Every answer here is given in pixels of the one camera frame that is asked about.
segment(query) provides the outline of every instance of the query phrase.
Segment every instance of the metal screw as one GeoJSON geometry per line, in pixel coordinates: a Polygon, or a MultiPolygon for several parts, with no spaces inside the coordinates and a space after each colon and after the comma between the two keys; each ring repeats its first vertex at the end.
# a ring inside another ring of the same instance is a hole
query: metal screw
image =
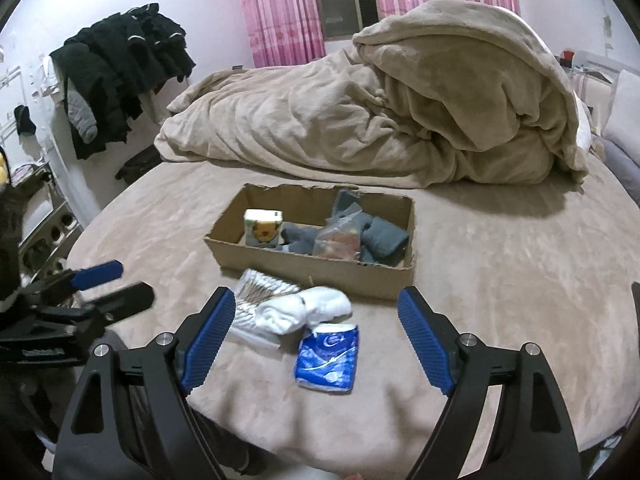
{"type": "Polygon", "coordinates": [[[158,337],[156,337],[156,343],[160,346],[167,346],[171,344],[171,341],[174,340],[174,335],[169,332],[162,332],[158,337]]]}
{"type": "Polygon", "coordinates": [[[102,357],[103,355],[107,355],[109,353],[109,347],[107,345],[98,345],[95,347],[94,354],[98,357],[102,357]]]}
{"type": "Polygon", "coordinates": [[[476,344],[478,343],[478,338],[473,334],[466,333],[460,336],[460,342],[464,346],[476,346],[476,344]]]}
{"type": "Polygon", "coordinates": [[[524,345],[525,352],[529,355],[538,355],[540,354],[540,347],[535,343],[527,343],[524,345]]]}

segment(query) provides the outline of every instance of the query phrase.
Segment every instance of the bed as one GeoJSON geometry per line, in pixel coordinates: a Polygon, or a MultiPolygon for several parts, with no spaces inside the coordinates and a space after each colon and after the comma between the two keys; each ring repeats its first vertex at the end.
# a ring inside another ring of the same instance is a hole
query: bed
{"type": "MultiPolygon", "coordinates": [[[[554,171],[534,186],[391,190],[415,200],[415,285],[490,345],[539,343],[581,450],[624,425],[640,397],[630,291],[640,278],[640,211],[595,156],[588,166],[581,186],[554,171]]],[[[226,162],[163,163],[106,207],[68,263],[124,264],[124,279],[96,293],[136,280],[155,288],[151,310],[114,326],[129,347],[144,345],[199,311],[217,286],[234,287],[203,236],[242,184],[291,181],[300,182],[226,162]]],[[[297,387],[295,342],[280,359],[225,342],[190,404],[252,444],[311,466],[374,480],[405,476],[445,398],[427,382],[394,305],[354,299],[362,343],[351,395],[297,387]]],[[[491,388],[467,472],[482,459],[497,393],[491,388]]]]}
{"type": "MultiPolygon", "coordinates": [[[[234,288],[203,237],[243,184],[338,182],[409,196],[415,285],[489,345],[537,342],[584,450],[622,427],[640,398],[630,290],[640,210],[578,142],[575,99],[522,20],[430,2],[308,65],[226,71],[190,87],[156,139],[165,158],[188,162],[163,163],[117,197],[68,263],[116,258],[124,283],[155,288],[153,309],[114,326],[141,346],[199,311],[217,286],[234,288]]],[[[352,300],[361,345],[350,395],[296,386],[292,338],[278,358],[225,342],[188,401],[276,454],[367,480],[406,476],[445,398],[395,305],[352,300]]],[[[463,472],[481,463],[498,396],[491,388],[463,472]]]]}

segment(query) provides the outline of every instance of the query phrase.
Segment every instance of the blue tissue pack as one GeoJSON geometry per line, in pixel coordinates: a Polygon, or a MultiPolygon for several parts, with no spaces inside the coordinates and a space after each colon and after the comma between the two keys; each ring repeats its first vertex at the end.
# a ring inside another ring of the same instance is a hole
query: blue tissue pack
{"type": "Polygon", "coordinates": [[[358,327],[322,323],[305,329],[294,372],[299,386],[322,392],[349,393],[358,355],[358,327]]]}

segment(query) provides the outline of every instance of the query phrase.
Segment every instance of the floor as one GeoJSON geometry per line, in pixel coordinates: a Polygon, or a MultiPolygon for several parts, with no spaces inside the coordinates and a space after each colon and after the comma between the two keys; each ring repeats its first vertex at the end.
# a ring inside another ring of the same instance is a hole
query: floor
{"type": "Polygon", "coordinates": [[[342,480],[338,475],[312,467],[288,462],[275,455],[267,457],[267,469],[260,476],[241,476],[232,469],[223,467],[229,480],[342,480]]]}

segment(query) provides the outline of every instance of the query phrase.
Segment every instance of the dark clothing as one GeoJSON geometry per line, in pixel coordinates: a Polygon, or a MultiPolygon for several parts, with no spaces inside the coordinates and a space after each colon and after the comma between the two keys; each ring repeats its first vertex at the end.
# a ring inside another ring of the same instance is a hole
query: dark clothing
{"type": "Polygon", "coordinates": [[[107,142],[125,141],[130,127],[118,98],[121,83],[108,63],[82,43],[67,43],[53,51],[51,58],[65,78],[74,82],[95,116],[98,135],[89,144],[72,128],[76,156],[86,159],[93,153],[103,152],[107,142]]]}
{"type": "Polygon", "coordinates": [[[78,158],[105,150],[107,142],[126,142],[127,118],[142,113],[138,95],[191,75],[195,63],[185,51],[184,29],[158,10],[149,4],[109,16],[51,53],[96,119],[98,135],[89,144],[71,128],[78,158]]]}
{"type": "MultiPolygon", "coordinates": [[[[158,4],[148,4],[144,7],[131,9],[127,12],[137,20],[147,44],[153,49],[154,55],[171,77],[177,77],[181,82],[189,77],[196,64],[185,51],[186,32],[184,29],[158,12],[158,4]]],[[[132,34],[130,41],[136,43],[138,38],[132,34]]]]}
{"type": "Polygon", "coordinates": [[[146,41],[131,45],[132,34],[142,35],[133,16],[114,14],[89,28],[83,28],[65,43],[84,43],[103,58],[122,82],[121,96],[149,92],[170,77],[147,46],[146,41]]]}
{"type": "Polygon", "coordinates": [[[151,145],[132,156],[116,173],[116,180],[123,179],[127,186],[133,184],[144,174],[162,164],[162,156],[158,149],[151,145]]]}

